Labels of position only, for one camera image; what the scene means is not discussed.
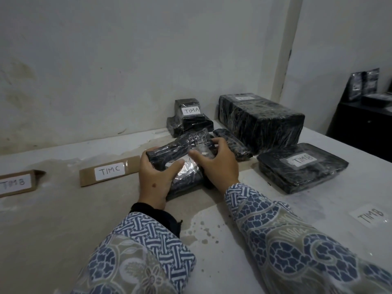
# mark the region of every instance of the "plastic wrap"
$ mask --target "plastic wrap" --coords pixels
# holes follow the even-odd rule
[[[377,93],[378,76],[380,68],[363,73],[362,95]]]
[[[351,73],[343,93],[343,100],[348,102],[359,100],[362,96],[362,85],[362,72]]]
[[[308,143],[260,154],[259,168],[287,194],[314,187],[335,177],[349,163]]]
[[[179,137],[189,131],[198,131],[207,128],[214,130],[214,123],[201,112],[198,100],[180,99],[174,102],[173,117],[167,118],[166,127],[173,137]]]
[[[255,94],[234,94],[219,97],[219,120],[259,154],[296,144],[305,115]]]
[[[202,183],[210,182],[200,168],[189,156],[189,150],[198,150],[208,158],[214,158],[215,145],[210,139],[208,130],[204,128],[199,132],[189,132],[160,148],[147,152],[153,167],[159,171],[167,169],[174,161],[184,159],[185,164],[174,178],[166,200],[178,197],[180,192]]]
[[[228,148],[234,153],[237,161],[245,161],[253,157],[251,151],[228,129],[216,129],[214,135],[226,140]]]
[[[369,94],[361,98],[361,103],[366,106],[384,108],[392,105],[392,94]]]

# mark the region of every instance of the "sleeve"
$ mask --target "sleeve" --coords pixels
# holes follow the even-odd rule
[[[168,228],[132,208],[91,254],[73,294],[181,293],[195,256]]]
[[[270,293],[392,293],[392,275],[241,183],[226,203]]]

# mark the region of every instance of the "hand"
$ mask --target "hand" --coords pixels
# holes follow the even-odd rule
[[[189,151],[189,156],[201,167],[209,180],[215,185],[220,193],[238,181],[238,163],[232,151],[228,148],[226,140],[222,137],[212,138],[214,144],[218,144],[218,154],[209,159],[202,156],[198,151]]]
[[[184,160],[179,159],[165,171],[158,171],[154,169],[146,155],[147,151],[156,148],[158,147],[149,148],[141,155],[139,169],[140,196],[138,202],[147,203],[156,209],[163,210],[166,206],[166,196],[169,193],[170,185],[184,166]]]

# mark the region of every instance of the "white table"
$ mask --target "white table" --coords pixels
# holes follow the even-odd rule
[[[217,122],[214,124],[215,128],[221,127]],[[0,175],[20,171],[47,159],[86,159],[104,153],[121,154],[168,134],[166,129],[157,129],[0,156]],[[256,164],[240,173],[240,181],[270,199],[288,202],[296,214],[314,227],[360,257],[392,271],[390,222],[367,228],[349,215],[372,203],[392,216],[392,163],[307,128],[302,130],[300,142],[322,148],[347,160],[350,165],[336,178],[293,195],[285,195],[271,184],[260,174]],[[2,202],[3,199],[0,199],[0,212],[12,212]],[[242,235],[233,226],[224,202],[198,212],[192,219],[191,228],[182,231],[182,236],[190,236],[190,231],[197,239],[189,246],[196,255],[197,265],[185,293],[263,293],[256,264]]]

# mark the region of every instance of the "person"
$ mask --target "person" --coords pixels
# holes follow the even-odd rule
[[[189,156],[224,195],[270,293],[388,293],[392,276],[360,259],[296,216],[238,181],[238,163],[223,138],[214,159]],[[164,211],[170,184],[184,161],[159,172],[144,152],[140,198],[91,254],[72,293],[180,293],[196,259],[179,239],[179,223]]]

